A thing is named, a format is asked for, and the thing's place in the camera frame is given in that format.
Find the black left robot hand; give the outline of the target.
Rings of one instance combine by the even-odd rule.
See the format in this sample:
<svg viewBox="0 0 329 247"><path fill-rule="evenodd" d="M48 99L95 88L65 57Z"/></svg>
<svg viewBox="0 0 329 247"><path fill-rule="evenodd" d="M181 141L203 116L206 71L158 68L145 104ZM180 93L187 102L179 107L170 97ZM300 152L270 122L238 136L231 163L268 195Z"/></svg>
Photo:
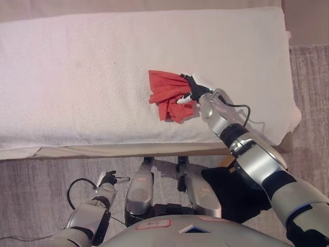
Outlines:
<svg viewBox="0 0 329 247"><path fill-rule="evenodd" d="M110 183L112 185L127 183L131 180L130 177L117 177L116 170L102 172L99 181L98 187L102 186L105 183Z"/></svg>

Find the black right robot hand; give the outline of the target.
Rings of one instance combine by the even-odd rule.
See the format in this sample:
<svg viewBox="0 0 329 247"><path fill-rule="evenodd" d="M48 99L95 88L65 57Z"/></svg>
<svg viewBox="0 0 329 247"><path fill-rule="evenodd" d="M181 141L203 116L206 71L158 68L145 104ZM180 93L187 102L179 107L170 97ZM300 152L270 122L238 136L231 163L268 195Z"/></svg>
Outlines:
<svg viewBox="0 0 329 247"><path fill-rule="evenodd" d="M214 92L213 86L208 83L203 83L200 76L196 73L192 75L180 74L180 77L187 81L190 91L179 98L176 101L177 104L187 104L191 101L198 102L202 95Z"/></svg>

